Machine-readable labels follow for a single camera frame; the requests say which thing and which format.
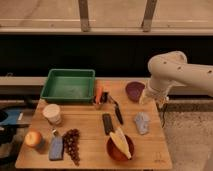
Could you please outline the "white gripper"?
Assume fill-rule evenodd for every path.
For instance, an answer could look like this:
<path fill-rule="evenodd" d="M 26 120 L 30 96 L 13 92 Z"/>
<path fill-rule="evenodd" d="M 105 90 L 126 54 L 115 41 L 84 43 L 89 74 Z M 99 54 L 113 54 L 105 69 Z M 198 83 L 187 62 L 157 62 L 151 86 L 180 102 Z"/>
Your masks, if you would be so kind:
<path fill-rule="evenodd" d="M 139 103 L 145 105 L 152 100 L 156 102 L 159 108 L 162 108 L 169 101 L 169 97 L 146 85 L 139 98 Z"/>

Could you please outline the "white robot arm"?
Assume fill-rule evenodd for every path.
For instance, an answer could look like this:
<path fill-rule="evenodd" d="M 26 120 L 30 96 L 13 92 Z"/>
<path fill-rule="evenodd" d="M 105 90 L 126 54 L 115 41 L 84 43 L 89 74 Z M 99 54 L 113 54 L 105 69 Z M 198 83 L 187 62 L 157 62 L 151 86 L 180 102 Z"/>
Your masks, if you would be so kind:
<path fill-rule="evenodd" d="M 189 64 L 181 51 L 153 56 L 148 61 L 148 70 L 151 77 L 142 91 L 141 104 L 154 100 L 162 108 L 175 82 L 196 87 L 213 97 L 213 65 Z"/>

